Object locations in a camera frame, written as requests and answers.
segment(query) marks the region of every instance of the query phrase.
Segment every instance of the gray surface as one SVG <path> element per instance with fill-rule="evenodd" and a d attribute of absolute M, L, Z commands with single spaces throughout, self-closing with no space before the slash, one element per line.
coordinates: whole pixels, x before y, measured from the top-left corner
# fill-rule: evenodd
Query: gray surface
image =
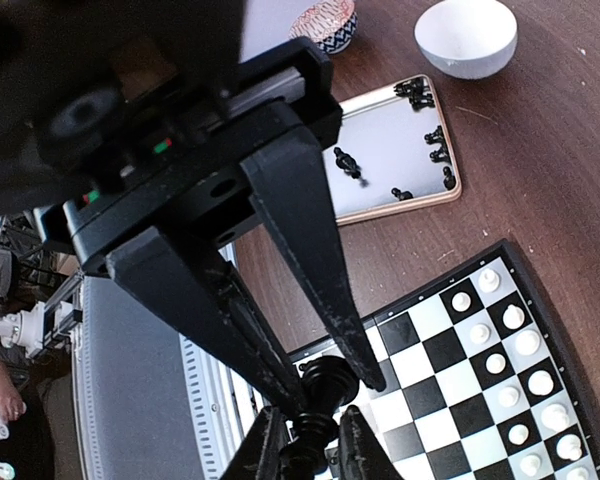
<path fill-rule="evenodd" d="M 178 334 L 112 281 L 84 287 L 76 368 L 89 480 L 204 478 Z"/>

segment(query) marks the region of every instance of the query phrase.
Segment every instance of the wooden table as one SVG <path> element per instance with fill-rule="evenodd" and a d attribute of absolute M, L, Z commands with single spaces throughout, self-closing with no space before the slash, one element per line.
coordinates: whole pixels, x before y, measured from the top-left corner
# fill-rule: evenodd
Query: wooden table
<path fill-rule="evenodd" d="M 600 0 L 508 1 L 518 50 L 478 82 L 446 77 L 419 53 L 413 27 L 433 3 L 360 0 L 357 36 L 333 57 L 338 100 L 430 75 L 464 183 L 456 202 L 342 229 L 358 309 L 369 314 L 509 238 L 557 308 L 600 404 Z M 237 256 L 285 348 L 324 335 L 262 227 L 240 239 Z"/>

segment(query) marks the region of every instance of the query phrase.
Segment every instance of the person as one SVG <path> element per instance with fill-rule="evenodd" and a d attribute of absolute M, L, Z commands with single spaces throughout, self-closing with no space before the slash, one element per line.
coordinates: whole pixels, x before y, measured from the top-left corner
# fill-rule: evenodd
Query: person
<path fill-rule="evenodd" d="M 0 361 L 0 415 L 9 438 L 0 441 L 0 462 L 9 463 L 17 480 L 54 478 L 54 451 L 42 402 L 33 386 L 19 392 Z"/>

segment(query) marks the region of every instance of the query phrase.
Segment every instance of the white chess piece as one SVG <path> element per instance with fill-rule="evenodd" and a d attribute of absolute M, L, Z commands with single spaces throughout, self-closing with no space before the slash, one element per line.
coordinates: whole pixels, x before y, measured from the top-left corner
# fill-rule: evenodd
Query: white chess piece
<path fill-rule="evenodd" d="M 567 473 L 567 480 L 589 480 L 589 470 L 578 467 Z"/>
<path fill-rule="evenodd" d="M 509 430 L 509 441 L 514 445 L 522 445 L 529 439 L 529 429 L 526 425 L 518 424 Z"/>
<path fill-rule="evenodd" d="M 471 297 L 465 292 L 458 292 L 453 296 L 451 306 L 458 312 L 466 312 L 471 306 Z"/>
<path fill-rule="evenodd" d="M 487 358 L 487 372 L 497 375 L 502 373 L 507 366 L 507 361 L 499 353 L 494 353 Z"/>
<path fill-rule="evenodd" d="M 515 387 L 505 387 L 498 394 L 498 402 L 505 408 L 511 408 L 520 400 L 520 392 Z"/>
<path fill-rule="evenodd" d="M 540 415 L 540 421 L 545 427 L 556 433 L 564 432 L 571 423 L 567 409 L 559 403 L 546 407 Z"/>
<path fill-rule="evenodd" d="M 525 330 L 516 338 L 516 350 L 520 355 L 528 357 L 540 349 L 540 334 L 535 330 Z"/>
<path fill-rule="evenodd" d="M 491 329 L 484 323 L 478 323 L 471 328 L 469 338 L 476 345 L 484 345 L 491 337 Z"/>
<path fill-rule="evenodd" d="M 553 378 L 549 372 L 539 370 L 529 377 L 529 391 L 539 397 L 553 392 Z"/>
<path fill-rule="evenodd" d="M 535 477 L 542 466 L 542 459 L 535 454 L 530 454 L 520 461 L 520 470 L 528 477 Z"/>
<path fill-rule="evenodd" d="M 502 315 L 502 321 L 509 330 L 517 330 L 524 324 L 524 310 L 517 305 L 509 305 Z"/>
<path fill-rule="evenodd" d="M 582 441 L 577 435 L 569 434 L 558 440 L 556 453 L 563 460 L 575 462 L 582 457 Z"/>
<path fill-rule="evenodd" d="M 495 292 L 500 286 L 500 275 L 490 268 L 485 268 L 478 278 L 478 287 L 485 293 Z"/>

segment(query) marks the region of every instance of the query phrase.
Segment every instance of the white square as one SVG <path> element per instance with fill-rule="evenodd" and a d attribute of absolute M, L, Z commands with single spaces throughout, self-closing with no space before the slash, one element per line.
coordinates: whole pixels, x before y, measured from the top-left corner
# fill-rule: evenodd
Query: white square
<path fill-rule="evenodd" d="M 426 452 L 432 452 L 460 440 L 460 434 L 448 408 L 416 420 Z"/>
<path fill-rule="evenodd" d="M 463 360 L 437 373 L 436 379 L 442 396 L 450 407 L 482 392 L 469 360 Z"/>
<path fill-rule="evenodd" d="M 518 403 L 516 403 L 513 407 L 505 408 L 500 405 L 500 401 L 498 400 L 498 395 L 502 389 L 506 387 L 514 387 L 520 393 Z M 522 389 L 520 380 L 515 376 L 486 389 L 483 392 L 483 395 L 484 400 L 487 402 L 487 406 L 489 407 L 489 412 L 491 412 L 491 416 L 493 417 L 493 421 L 496 422 L 496 424 L 502 423 L 505 420 L 509 420 L 525 410 L 529 410 L 529 401 L 527 400 L 527 396 Z"/>
<path fill-rule="evenodd" d="M 393 464 L 402 478 L 414 478 L 418 480 L 435 480 L 433 470 L 426 454 L 400 460 Z"/>
<path fill-rule="evenodd" d="M 376 419 L 378 431 L 388 432 L 413 421 L 402 390 L 376 398 L 371 402 L 371 411 Z"/>
<path fill-rule="evenodd" d="M 573 409 L 571 400 L 569 399 L 569 394 L 565 390 L 561 390 L 560 392 L 556 393 L 555 395 L 552 395 L 543 402 L 540 402 L 539 404 L 531 407 L 531 414 L 533 415 L 533 418 L 536 421 L 536 425 L 538 425 L 540 438 L 542 438 L 543 440 L 547 440 L 556 434 L 556 432 L 554 432 L 553 430 L 549 430 L 542 423 L 542 412 L 549 405 L 553 405 L 555 403 L 557 403 L 558 405 L 562 405 L 567 410 L 567 415 L 569 415 L 569 427 L 577 423 L 576 412 Z"/>
<path fill-rule="evenodd" d="M 516 350 L 516 339 L 518 338 L 518 335 L 527 330 L 534 330 L 536 333 L 538 333 L 538 335 L 540 335 L 540 348 L 533 355 L 525 356 L 520 355 Z M 504 347 L 509 359 L 511 360 L 511 366 L 513 367 L 513 371 L 516 373 L 524 372 L 527 368 L 531 368 L 535 364 L 541 362 L 542 360 L 550 356 L 549 349 L 547 348 L 547 344 L 545 343 L 542 334 L 538 331 L 538 327 L 533 324 L 529 325 L 527 328 L 523 328 L 516 334 L 505 338 L 502 341 L 502 346 Z"/>
<path fill-rule="evenodd" d="M 575 470 L 578 467 L 583 467 L 589 472 L 590 480 L 598 479 L 598 475 L 596 474 L 596 467 L 593 464 L 593 459 L 591 458 L 591 455 L 587 455 L 586 457 L 578 460 L 577 462 L 570 464 L 568 467 L 558 470 L 554 474 L 556 476 L 556 480 L 568 480 L 567 475 L 569 474 L 569 472 Z"/>
<path fill-rule="evenodd" d="M 491 335 L 485 343 L 478 345 L 471 341 L 471 329 L 480 323 L 489 327 L 489 330 L 491 330 Z M 457 323 L 456 325 L 454 325 L 453 328 L 456 329 L 458 339 L 460 340 L 462 348 L 467 354 L 468 358 L 471 358 L 479 354 L 480 352 L 484 352 L 488 348 L 491 348 L 496 343 L 500 342 L 500 335 L 498 335 L 498 330 L 496 330 L 496 327 L 493 324 L 493 321 L 491 320 L 491 317 L 489 316 L 489 313 L 486 310 L 480 310 L 478 313 L 471 315 L 466 320 Z"/>
<path fill-rule="evenodd" d="M 533 477 L 526 475 L 520 468 L 522 459 L 527 455 L 537 455 L 541 460 L 540 470 L 538 470 L 538 473 L 536 473 Z M 549 452 L 547 452 L 547 447 L 545 447 L 544 443 L 542 442 L 510 456 L 509 465 L 511 465 L 511 470 L 513 470 L 513 476 L 515 478 L 545 478 L 553 473 L 553 465 L 551 464 L 551 459 L 549 458 Z"/>
<path fill-rule="evenodd" d="M 387 354 L 387 348 L 384 346 L 378 327 L 371 327 L 367 330 L 367 338 L 373 349 L 373 354 L 376 356 L 376 360 L 381 362 L 389 358 Z"/>
<path fill-rule="evenodd" d="M 453 323 L 439 295 L 434 295 L 409 309 L 413 326 L 423 342 L 451 328 Z"/>
<path fill-rule="evenodd" d="M 500 285 L 498 285 L 498 288 L 491 293 L 486 293 L 480 290 L 480 285 L 478 282 L 480 274 L 485 268 L 490 268 L 500 276 Z M 469 275 L 469 278 L 471 279 L 471 283 L 473 283 L 473 286 L 476 288 L 476 292 L 478 292 L 478 296 L 480 297 L 480 300 L 482 300 L 482 304 L 485 308 L 490 307 L 498 300 L 503 299 L 504 297 L 515 292 L 518 289 L 516 287 L 515 282 L 513 281 L 513 278 L 511 278 L 511 274 L 509 273 L 507 266 L 504 264 L 501 258 L 498 258 L 493 262 L 486 264 L 480 270 L 477 270 L 476 272 Z"/>
<path fill-rule="evenodd" d="M 421 343 L 402 350 L 390 358 L 402 388 L 415 385 L 434 374 L 429 356 Z"/>
<path fill-rule="evenodd" d="M 498 427 L 490 427 L 462 439 L 471 470 L 479 470 L 507 458 Z"/>

